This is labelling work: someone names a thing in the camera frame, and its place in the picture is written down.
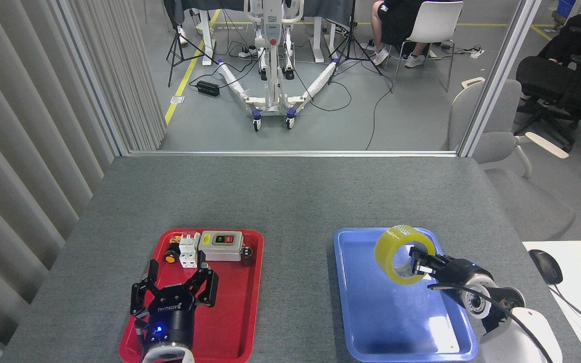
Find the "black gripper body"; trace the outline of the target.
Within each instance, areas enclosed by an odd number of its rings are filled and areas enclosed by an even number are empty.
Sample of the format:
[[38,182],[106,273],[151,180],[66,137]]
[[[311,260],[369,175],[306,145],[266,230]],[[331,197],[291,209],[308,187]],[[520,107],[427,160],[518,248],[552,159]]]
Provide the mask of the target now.
[[450,256],[435,256],[436,268],[434,278],[439,283],[453,283],[455,285],[467,285],[473,279],[481,276],[487,278],[487,270],[465,259]]
[[137,319],[148,317],[139,342],[143,349],[177,344],[192,349],[194,339],[195,297],[182,286],[160,289],[163,298],[153,298],[146,308],[137,307]]

